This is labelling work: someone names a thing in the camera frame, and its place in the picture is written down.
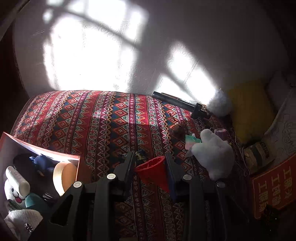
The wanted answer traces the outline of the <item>red banner with characters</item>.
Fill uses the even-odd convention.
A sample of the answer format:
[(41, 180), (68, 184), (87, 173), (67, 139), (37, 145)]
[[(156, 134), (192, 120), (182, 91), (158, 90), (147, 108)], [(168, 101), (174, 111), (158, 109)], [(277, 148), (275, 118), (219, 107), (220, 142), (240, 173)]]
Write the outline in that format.
[(268, 205), (280, 210), (295, 201), (295, 155), (252, 178), (251, 193), (256, 219)]

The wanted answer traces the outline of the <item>white tube bottle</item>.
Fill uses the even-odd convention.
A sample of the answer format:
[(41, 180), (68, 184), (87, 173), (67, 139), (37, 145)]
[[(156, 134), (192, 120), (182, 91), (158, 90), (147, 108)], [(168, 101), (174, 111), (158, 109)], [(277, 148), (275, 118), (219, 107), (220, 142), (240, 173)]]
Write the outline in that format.
[(12, 166), (8, 166), (5, 171), (6, 177), (13, 188), (22, 197), (27, 197), (30, 193), (29, 182)]

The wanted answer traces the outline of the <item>pink knit item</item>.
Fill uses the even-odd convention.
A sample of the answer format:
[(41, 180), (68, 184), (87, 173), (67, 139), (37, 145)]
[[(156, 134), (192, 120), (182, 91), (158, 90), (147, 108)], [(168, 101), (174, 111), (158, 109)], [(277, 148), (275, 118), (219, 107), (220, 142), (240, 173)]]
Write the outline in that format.
[(214, 134), (217, 135), (223, 141), (227, 140), (228, 131), (224, 128), (217, 128), (214, 130)]

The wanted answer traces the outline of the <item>teal glasses case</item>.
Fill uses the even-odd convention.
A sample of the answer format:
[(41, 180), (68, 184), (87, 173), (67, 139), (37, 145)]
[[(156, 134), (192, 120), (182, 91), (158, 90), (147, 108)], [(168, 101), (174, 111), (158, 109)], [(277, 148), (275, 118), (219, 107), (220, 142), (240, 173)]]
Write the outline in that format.
[(30, 193), (25, 198), (25, 206), (27, 209), (34, 209), (41, 214), (48, 213), (50, 210), (46, 202), (34, 193)]

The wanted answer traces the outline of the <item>yellow pillow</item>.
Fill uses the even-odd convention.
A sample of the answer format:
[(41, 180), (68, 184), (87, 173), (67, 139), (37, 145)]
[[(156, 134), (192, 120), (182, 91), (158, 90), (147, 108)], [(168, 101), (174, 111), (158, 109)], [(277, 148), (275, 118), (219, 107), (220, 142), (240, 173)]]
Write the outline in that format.
[(246, 144), (262, 138), (275, 114), (261, 80), (236, 85), (228, 91), (232, 102), (231, 119), (239, 141)]

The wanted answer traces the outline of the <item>black rod tool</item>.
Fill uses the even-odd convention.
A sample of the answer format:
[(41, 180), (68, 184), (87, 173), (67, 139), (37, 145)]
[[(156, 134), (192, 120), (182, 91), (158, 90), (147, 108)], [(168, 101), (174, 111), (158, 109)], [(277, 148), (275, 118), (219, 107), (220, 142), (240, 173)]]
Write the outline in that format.
[(198, 117), (200, 118), (205, 118), (209, 119), (211, 114), (207, 113), (205, 110), (203, 110), (203, 106), (200, 103), (192, 104), (189, 102), (186, 102), (180, 98), (165, 94), (165, 93), (159, 93), (154, 91), (152, 93), (152, 97), (159, 99), (161, 101), (164, 101), (166, 103), (175, 105), (177, 107), (180, 107), (182, 109), (188, 110), (191, 112), (191, 118), (192, 119), (197, 119)]

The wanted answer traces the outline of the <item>white fluffy ball pillow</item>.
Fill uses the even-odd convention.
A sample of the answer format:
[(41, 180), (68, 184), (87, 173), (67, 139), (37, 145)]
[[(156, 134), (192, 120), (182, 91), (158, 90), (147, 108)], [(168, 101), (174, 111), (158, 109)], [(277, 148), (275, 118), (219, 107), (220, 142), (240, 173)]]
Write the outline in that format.
[(207, 110), (217, 117), (226, 116), (232, 111), (231, 99), (222, 89), (219, 89), (207, 104)]

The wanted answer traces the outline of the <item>white knit sock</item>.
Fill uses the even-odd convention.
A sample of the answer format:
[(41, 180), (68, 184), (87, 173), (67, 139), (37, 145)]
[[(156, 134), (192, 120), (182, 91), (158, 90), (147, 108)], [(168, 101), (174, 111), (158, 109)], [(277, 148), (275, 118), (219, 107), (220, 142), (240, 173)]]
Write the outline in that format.
[(42, 219), (43, 217), (38, 211), (22, 209), (10, 211), (4, 221), (17, 240), (28, 240)]

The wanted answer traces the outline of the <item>pastel eraser toy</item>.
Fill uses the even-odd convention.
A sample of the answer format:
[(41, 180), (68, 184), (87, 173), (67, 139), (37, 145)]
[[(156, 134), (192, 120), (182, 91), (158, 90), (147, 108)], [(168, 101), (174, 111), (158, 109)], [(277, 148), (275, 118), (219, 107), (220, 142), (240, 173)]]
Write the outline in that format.
[(196, 138), (195, 134), (185, 135), (185, 149), (189, 150), (194, 144), (200, 143), (201, 140)]

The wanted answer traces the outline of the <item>red paper cone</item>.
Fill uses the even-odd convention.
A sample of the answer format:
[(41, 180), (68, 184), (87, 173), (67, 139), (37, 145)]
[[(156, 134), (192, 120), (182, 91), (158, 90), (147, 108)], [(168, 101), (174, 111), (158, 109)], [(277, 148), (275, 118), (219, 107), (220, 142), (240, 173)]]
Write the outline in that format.
[(154, 183), (166, 192), (170, 192), (165, 156), (155, 157), (134, 170), (145, 185)]

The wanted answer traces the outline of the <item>patterned red bed cloth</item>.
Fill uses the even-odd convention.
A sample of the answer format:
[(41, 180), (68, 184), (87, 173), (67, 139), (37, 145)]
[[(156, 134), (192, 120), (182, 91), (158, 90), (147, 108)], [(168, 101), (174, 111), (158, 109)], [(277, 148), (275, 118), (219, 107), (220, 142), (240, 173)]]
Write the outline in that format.
[(234, 142), (229, 117), (192, 119), (189, 111), (148, 95), (108, 91), (52, 91), (32, 97), (21, 110), (11, 135), (26, 143), (80, 156), (99, 180), (129, 151), (143, 151), (147, 159), (169, 152), (185, 172), (198, 176), (205, 197), (206, 226), (196, 229), (197, 240), (247, 240), (245, 183), (239, 169), (241, 156), (234, 147), (235, 165), (229, 177), (231, 209), (214, 204), (214, 183), (204, 167), (186, 157), (185, 138), (172, 133), (181, 121), (187, 134), (206, 128), (224, 128)]

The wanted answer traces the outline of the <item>brown fuzzy ball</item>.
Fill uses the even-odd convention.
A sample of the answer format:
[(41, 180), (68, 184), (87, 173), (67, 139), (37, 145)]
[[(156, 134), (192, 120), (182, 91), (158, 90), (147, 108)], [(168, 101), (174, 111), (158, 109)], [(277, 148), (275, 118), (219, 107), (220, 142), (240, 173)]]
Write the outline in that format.
[(185, 123), (175, 123), (169, 128), (169, 133), (172, 137), (178, 140), (185, 140), (187, 127)]

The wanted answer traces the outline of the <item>white plush toy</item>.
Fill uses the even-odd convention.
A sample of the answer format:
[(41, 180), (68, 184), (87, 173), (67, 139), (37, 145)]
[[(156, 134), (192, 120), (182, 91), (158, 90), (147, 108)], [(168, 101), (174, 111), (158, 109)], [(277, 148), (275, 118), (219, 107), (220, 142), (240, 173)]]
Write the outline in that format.
[(10, 184), (8, 179), (4, 183), (4, 192), (6, 195), (6, 199), (13, 210), (26, 209), (26, 198), (22, 197), (14, 189), (14, 187)]

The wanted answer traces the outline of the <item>large white plush rabbit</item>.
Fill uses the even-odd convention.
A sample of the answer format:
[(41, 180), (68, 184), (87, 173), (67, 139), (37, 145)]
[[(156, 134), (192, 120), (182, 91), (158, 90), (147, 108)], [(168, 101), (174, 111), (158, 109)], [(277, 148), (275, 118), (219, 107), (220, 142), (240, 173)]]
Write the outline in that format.
[(186, 156), (194, 156), (203, 166), (211, 180), (227, 178), (233, 168), (235, 157), (231, 145), (215, 135), (210, 129), (200, 132), (200, 143), (187, 150)]

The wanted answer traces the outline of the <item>blue figurine keychain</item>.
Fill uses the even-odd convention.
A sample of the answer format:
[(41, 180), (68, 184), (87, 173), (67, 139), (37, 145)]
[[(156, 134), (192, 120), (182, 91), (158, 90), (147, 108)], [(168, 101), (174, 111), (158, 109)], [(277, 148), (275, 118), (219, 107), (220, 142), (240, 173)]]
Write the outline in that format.
[(34, 164), (37, 173), (43, 177), (52, 174), (56, 166), (56, 162), (45, 155), (30, 156), (29, 159)]

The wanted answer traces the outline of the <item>orange cardboard box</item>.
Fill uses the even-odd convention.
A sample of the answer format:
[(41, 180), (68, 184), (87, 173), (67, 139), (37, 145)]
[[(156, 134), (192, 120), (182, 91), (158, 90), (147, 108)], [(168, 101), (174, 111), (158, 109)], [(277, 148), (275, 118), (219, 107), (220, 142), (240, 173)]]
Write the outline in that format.
[(8, 203), (41, 213), (51, 224), (69, 226), (84, 219), (91, 169), (80, 156), (46, 150), (7, 133), (1, 136), (1, 217)]

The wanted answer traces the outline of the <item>yellow tape roll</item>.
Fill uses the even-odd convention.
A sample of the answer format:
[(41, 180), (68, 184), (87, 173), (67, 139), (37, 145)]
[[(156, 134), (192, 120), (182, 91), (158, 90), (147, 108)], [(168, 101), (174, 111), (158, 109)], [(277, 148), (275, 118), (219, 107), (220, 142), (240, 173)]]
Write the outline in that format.
[(76, 180), (77, 167), (71, 162), (59, 162), (53, 171), (53, 185), (62, 196)]

